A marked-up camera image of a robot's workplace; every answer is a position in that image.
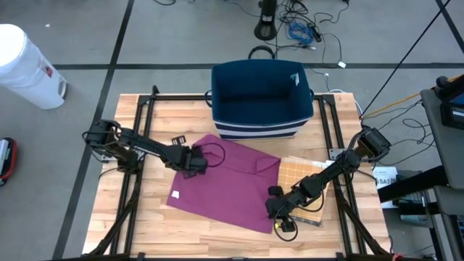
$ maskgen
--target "gray floor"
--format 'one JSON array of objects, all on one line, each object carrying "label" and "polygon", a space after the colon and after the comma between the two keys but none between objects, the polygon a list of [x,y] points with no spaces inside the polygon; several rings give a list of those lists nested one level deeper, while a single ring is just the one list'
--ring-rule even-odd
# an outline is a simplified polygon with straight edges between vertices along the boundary
[{"label": "gray floor", "polygon": [[[258,14],[257,0],[237,0]],[[304,0],[314,12],[336,13],[344,7],[339,0]],[[23,28],[44,55],[54,64],[109,64],[128,0],[0,0],[0,23]],[[342,61],[380,66],[396,63],[438,12],[434,0],[351,1],[341,22],[322,24],[324,33],[333,33],[342,44]],[[449,14],[461,35],[464,3],[453,0]],[[237,6],[223,1],[178,0],[162,7],[150,0],[135,0],[119,56],[125,64],[201,64],[244,59],[262,44],[253,36],[257,18],[244,14]],[[338,62],[336,40],[326,36],[326,62]],[[292,44],[283,31],[280,45]],[[279,52],[279,59],[321,62],[323,45],[316,50],[290,49]],[[464,53],[440,16],[408,63],[462,63]],[[330,88],[355,93],[365,108],[392,69],[316,69],[329,74]],[[0,136],[15,138],[20,161],[9,183],[0,188],[0,260],[50,259],[57,242],[68,200],[78,172],[84,145],[80,134],[94,117],[106,70],[63,70],[72,84],[67,101],[59,109],[41,111],[27,101],[0,88]],[[372,108],[378,109],[423,88],[432,87],[440,75],[454,76],[462,69],[401,69]],[[307,70],[311,88],[325,91],[325,78]],[[116,70],[103,111],[111,119],[121,93],[148,93],[153,84],[162,93],[197,93],[210,87],[209,70]],[[393,116],[385,115],[365,123],[380,127]],[[390,141],[420,138],[419,129],[406,128],[401,119],[414,118],[426,123],[420,106],[393,121],[382,131]],[[414,142],[393,148],[384,163],[396,162],[425,148]],[[408,170],[426,170],[440,163],[434,148],[397,165]],[[81,253],[90,218],[101,165],[91,160],[80,195],[74,223],[65,251],[66,257]],[[403,254],[430,245],[428,230],[399,221],[397,213],[386,212],[394,251]],[[423,253],[433,252],[432,248]]]}]

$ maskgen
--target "wooden table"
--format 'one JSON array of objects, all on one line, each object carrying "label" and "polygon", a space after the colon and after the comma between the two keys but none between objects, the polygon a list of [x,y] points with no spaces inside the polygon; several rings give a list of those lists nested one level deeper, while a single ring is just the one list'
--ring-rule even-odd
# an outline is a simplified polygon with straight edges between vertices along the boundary
[{"label": "wooden table", "polygon": [[[344,143],[348,144],[351,137],[360,131],[355,100],[352,94],[334,95]],[[115,120],[121,126],[133,127],[137,100],[138,94],[120,96]],[[239,143],[276,157],[292,155],[326,161],[327,149],[316,101],[314,108],[314,117],[293,138]],[[330,115],[328,121],[333,130],[334,124]],[[204,101],[155,101],[150,128],[149,137],[165,144],[170,144],[171,138],[179,135],[186,136],[188,145],[207,133],[217,135],[211,109]],[[336,141],[334,132],[331,133],[332,140]],[[113,167],[115,163],[106,164],[103,171]],[[370,173],[368,165],[361,169]],[[147,157],[131,255],[145,252],[147,257],[290,258],[334,257],[336,252],[344,251],[333,186],[329,186],[322,225],[316,227],[299,222],[297,239],[287,243],[274,234],[258,233],[167,206],[167,196],[174,175],[174,171],[165,168],[159,159]],[[113,224],[122,179],[123,174],[116,171],[101,177],[83,253],[91,251]],[[362,222],[381,246],[388,250],[390,242],[375,182],[364,175],[355,175],[353,186]],[[350,221],[349,228],[352,247],[357,252],[354,228]],[[124,242],[125,229],[127,228],[123,228],[121,233],[120,245]]]}]

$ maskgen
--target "purple cloth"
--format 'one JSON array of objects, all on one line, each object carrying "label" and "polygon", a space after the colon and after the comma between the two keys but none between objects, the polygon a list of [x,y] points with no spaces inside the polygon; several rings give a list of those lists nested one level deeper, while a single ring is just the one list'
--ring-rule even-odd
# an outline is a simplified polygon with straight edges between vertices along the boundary
[{"label": "purple cloth", "polygon": [[174,177],[167,205],[207,218],[271,233],[265,202],[277,186],[280,159],[208,134],[194,146],[202,148],[209,167],[204,175]]}]

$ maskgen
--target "blue bin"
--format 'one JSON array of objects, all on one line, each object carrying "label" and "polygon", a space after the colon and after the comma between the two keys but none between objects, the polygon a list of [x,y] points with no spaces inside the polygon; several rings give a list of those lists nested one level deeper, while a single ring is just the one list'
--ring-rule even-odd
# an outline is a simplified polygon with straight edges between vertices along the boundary
[{"label": "blue bin", "polygon": [[313,115],[303,64],[248,59],[212,69],[212,118],[221,138],[293,136]]}]

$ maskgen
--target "red device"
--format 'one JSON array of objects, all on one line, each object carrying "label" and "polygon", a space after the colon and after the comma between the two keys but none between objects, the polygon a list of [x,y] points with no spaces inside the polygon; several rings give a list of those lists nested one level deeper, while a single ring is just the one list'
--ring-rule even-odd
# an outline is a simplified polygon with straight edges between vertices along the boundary
[{"label": "red device", "polygon": [[17,144],[12,138],[0,139],[0,186],[5,185],[15,171]]}]

